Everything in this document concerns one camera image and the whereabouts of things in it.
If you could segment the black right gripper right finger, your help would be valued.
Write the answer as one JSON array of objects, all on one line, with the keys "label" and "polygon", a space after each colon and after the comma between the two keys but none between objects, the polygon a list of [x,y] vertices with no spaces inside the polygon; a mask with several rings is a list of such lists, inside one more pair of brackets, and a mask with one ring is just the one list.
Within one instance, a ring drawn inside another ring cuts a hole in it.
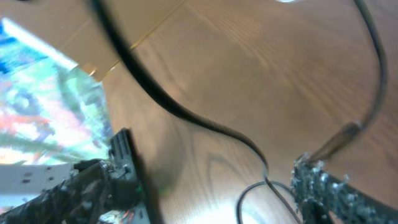
[{"label": "black right gripper right finger", "polygon": [[304,223],[397,224],[397,210],[313,165],[304,154],[294,162],[291,186]]}]

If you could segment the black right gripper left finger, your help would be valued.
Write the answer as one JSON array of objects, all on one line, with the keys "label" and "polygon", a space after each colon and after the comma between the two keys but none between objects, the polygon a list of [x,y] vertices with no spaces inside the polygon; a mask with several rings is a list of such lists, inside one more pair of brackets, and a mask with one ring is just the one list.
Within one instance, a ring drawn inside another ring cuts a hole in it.
[{"label": "black right gripper left finger", "polygon": [[112,165],[108,161],[73,164],[73,173],[39,194],[1,194],[1,223],[96,223],[109,194]]}]

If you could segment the white power strip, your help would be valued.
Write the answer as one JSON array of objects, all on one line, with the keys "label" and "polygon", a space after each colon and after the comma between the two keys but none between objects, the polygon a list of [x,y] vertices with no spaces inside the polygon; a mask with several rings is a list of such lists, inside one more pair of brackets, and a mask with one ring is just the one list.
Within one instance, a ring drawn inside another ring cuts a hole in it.
[{"label": "white power strip", "polygon": [[1,194],[39,194],[52,189],[73,173],[73,164],[1,165]]}]

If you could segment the brown cardboard side panel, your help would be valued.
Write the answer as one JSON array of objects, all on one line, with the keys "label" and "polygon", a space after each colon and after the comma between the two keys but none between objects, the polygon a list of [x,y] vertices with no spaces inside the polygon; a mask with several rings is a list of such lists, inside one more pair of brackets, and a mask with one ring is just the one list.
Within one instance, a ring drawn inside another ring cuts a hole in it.
[{"label": "brown cardboard side panel", "polygon": [[[182,0],[107,1],[124,39],[134,47],[176,10]],[[55,47],[97,80],[119,62],[88,1],[1,0],[1,17]]]}]

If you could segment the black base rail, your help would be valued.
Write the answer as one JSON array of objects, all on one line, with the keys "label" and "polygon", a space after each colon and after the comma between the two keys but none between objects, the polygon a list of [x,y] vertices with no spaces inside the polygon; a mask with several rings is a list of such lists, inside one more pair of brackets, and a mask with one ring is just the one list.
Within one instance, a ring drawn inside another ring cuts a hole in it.
[{"label": "black base rail", "polygon": [[111,192],[99,223],[161,224],[157,191],[147,175],[130,129],[119,130],[110,139]]}]

